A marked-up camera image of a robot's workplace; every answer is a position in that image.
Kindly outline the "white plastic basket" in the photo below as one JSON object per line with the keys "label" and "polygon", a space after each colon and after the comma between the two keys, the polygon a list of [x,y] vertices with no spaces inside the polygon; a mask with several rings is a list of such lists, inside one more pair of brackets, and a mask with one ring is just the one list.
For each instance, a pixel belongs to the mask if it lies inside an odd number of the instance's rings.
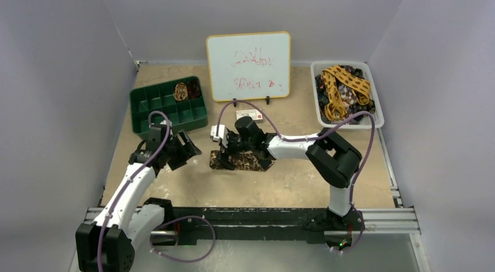
{"label": "white plastic basket", "polygon": [[368,130],[374,120],[376,128],[384,125],[384,117],[369,66],[357,61],[315,61],[311,64],[316,118],[323,127],[333,128],[344,118],[361,111],[372,114],[358,116],[342,126],[347,130]]}

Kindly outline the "green compartment tray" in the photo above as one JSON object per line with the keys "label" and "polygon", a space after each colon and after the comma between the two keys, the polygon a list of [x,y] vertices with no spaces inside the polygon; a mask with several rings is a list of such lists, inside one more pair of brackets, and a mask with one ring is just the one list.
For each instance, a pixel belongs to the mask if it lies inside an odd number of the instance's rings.
{"label": "green compartment tray", "polygon": [[167,116],[172,122],[174,133],[205,127],[208,117],[202,88],[202,96],[198,99],[177,102],[173,97],[175,85],[179,82],[187,85],[191,79],[199,78],[187,76],[133,89],[129,94],[132,132],[141,139],[146,139],[149,132],[148,116],[153,111],[161,111]]}

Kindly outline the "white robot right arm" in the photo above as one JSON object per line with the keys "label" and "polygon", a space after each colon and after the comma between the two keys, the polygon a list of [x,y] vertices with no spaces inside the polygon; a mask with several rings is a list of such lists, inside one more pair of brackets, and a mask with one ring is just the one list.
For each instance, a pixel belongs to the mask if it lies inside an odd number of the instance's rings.
{"label": "white robot right arm", "polygon": [[235,130],[223,124],[211,127],[212,141],[219,143],[219,162],[222,167],[234,170],[235,160],[249,153],[255,165],[267,170],[278,159],[308,160],[329,184],[330,200],[328,222],[334,229],[350,223],[351,182],[357,175],[361,153],[336,132],[324,128],[318,134],[285,136],[264,132],[257,123],[244,116],[235,121]]}

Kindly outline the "brown floral tie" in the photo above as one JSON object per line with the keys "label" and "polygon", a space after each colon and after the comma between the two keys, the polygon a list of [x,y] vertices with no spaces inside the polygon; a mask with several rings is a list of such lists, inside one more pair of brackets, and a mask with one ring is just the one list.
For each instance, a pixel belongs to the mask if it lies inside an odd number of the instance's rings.
{"label": "brown floral tie", "polygon": [[[227,170],[219,162],[220,151],[211,151],[209,166],[211,169],[216,170]],[[265,172],[259,163],[258,158],[253,154],[253,152],[240,152],[234,156],[230,156],[229,160],[235,164],[235,170],[245,170],[245,171],[255,171],[255,172]]]}

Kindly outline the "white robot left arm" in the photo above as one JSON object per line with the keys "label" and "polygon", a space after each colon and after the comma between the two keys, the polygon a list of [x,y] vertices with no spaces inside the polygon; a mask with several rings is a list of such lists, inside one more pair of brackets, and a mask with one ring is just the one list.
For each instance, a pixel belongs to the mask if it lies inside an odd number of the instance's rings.
{"label": "white robot left arm", "polygon": [[149,198],[136,209],[159,172],[186,165],[202,152],[187,132],[173,132],[165,123],[153,124],[148,137],[131,153],[124,177],[107,206],[76,230],[80,271],[130,271],[135,251],[154,228],[168,230],[174,223],[172,203]]}

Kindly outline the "small white cardboard box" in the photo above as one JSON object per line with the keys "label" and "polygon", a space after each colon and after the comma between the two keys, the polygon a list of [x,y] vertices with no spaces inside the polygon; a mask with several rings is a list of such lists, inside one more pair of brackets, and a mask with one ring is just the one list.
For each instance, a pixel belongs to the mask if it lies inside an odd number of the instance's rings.
{"label": "small white cardboard box", "polygon": [[254,122],[262,123],[264,121],[263,115],[259,110],[247,109],[247,110],[237,110],[236,119],[239,120],[242,117],[249,116]]}

